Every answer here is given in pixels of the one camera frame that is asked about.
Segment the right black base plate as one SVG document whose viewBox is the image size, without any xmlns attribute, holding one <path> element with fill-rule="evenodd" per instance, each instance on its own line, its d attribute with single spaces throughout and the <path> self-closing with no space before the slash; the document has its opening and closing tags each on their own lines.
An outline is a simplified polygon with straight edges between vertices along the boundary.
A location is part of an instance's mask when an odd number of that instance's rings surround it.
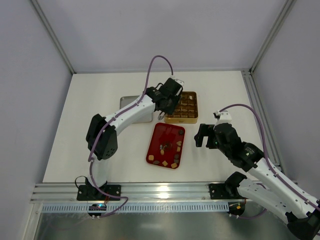
<svg viewBox="0 0 320 240">
<path fill-rule="evenodd" d="M 211 200 L 224 200 L 229 198 L 224 183 L 211 183 L 208 185 Z"/>
</svg>

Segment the aluminium front rail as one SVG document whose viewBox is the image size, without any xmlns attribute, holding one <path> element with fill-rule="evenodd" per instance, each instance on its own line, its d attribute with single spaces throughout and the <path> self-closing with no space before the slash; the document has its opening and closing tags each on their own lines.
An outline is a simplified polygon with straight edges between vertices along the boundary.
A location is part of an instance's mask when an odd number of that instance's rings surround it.
<svg viewBox="0 0 320 240">
<path fill-rule="evenodd" d="M 78 201 L 73 183 L 37 184 L 30 203 L 39 204 L 42 213 L 192 213 L 243 211 L 248 200 L 242 197 L 212 200 L 209 184 L 220 182 L 138 182 L 121 185 L 119 201 Z"/>
</svg>

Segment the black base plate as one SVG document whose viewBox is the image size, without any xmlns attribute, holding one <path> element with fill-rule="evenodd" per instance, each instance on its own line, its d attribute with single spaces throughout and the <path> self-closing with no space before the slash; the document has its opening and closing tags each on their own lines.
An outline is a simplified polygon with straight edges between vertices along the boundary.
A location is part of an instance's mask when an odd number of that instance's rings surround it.
<svg viewBox="0 0 320 240">
<path fill-rule="evenodd" d="M 101 191 L 106 194 L 120 197 L 122 186 L 119 184 L 104 184 L 101 188 Z M 119 201 L 119 198 L 108 197 L 98 191 L 94 186 L 91 185 L 80 185 L 77 192 L 77 201 Z"/>
<path fill-rule="evenodd" d="M 224 183 L 211 183 L 208 185 L 211 200 L 224 200 L 229 198 Z"/>
</svg>

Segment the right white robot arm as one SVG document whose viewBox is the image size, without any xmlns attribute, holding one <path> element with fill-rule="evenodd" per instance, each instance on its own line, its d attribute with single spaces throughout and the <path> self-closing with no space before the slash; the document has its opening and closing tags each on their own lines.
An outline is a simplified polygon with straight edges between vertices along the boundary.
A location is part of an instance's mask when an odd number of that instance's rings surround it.
<svg viewBox="0 0 320 240">
<path fill-rule="evenodd" d="M 229 123 L 200 124 L 196 147 L 217 149 L 235 166 L 258 179 L 258 185 L 236 171 L 225 185 L 231 194 L 250 199 L 281 219 L 300 240 L 312 240 L 320 231 L 320 201 L 284 175 L 254 144 L 242 141 Z"/>
</svg>

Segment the silver tin lid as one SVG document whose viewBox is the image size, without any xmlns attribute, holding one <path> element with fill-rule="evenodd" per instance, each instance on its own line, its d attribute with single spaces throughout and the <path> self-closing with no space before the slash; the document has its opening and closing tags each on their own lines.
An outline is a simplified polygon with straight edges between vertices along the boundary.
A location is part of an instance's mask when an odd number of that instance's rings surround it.
<svg viewBox="0 0 320 240">
<path fill-rule="evenodd" d="M 129 120 L 131 124 L 137 123 L 149 123 L 153 120 L 153 107 L 154 103 L 152 99 L 145 95 L 142 100 L 138 103 L 140 99 L 138 96 L 123 96 L 120 98 L 120 110 L 126 110 L 129 107 L 136 104 L 135 107 L 129 109 L 128 111 L 122 113 L 118 118 L 127 121 Z"/>
</svg>

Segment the gold chocolate box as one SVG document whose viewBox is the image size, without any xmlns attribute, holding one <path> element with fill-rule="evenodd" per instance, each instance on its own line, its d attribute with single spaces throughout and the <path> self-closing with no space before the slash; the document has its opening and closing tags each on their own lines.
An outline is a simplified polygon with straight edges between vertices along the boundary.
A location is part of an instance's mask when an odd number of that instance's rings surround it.
<svg viewBox="0 0 320 240">
<path fill-rule="evenodd" d="M 183 91 L 173 114 L 166 114 L 167 124 L 196 124 L 199 117 L 198 98 L 194 91 Z"/>
</svg>

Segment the metal tongs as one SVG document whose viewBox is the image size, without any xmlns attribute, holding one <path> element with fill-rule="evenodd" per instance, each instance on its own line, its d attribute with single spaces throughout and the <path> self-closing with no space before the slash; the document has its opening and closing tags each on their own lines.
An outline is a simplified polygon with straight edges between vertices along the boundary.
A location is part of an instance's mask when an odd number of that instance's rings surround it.
<svg viewBox="0 0 320 240">
<path fill-rule="evenodd" d="M 159 113 L 159 115 L 158 115 L 158 117 L 157 117 L 157 119 L 159 120 L 159 121 L 162 121 L 163 119 L 164 119 L 164 117 L 166 116 L 166 113 L 165 112 L 163 112 L 163 111 L 161 111 L 160 113 Z"/>
</svg>

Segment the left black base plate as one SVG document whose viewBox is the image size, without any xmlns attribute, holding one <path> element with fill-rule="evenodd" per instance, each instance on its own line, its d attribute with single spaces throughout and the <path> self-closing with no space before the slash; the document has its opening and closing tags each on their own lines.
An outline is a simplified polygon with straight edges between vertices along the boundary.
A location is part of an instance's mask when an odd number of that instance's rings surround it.
<svg viewBox="0 0 320 240">
<path fill-rule="evenodd" d="M 101 188 L 101 191 L 106 194 L 120 197 L 122 186 L 119 184 L 104 184 Z M 91 185 L 80 185 L 77 192 L 77 201 L 119 201 L 119 198 L 108 197 L 98 191 L 94 186 Z"/>
</svg>

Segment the red tray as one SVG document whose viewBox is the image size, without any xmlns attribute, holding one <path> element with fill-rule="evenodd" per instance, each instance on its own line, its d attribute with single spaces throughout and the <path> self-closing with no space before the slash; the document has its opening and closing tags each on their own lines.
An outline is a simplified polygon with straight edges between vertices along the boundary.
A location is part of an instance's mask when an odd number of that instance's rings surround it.
<svg viewBox="0 0 320 240">
<path fill-rule="evenodd" d="M 186 130 L 182 126 L 159 122 L 154 126 L 145 161 L 154 166 L 176 170 L 181 164 Z"/>
</svg>

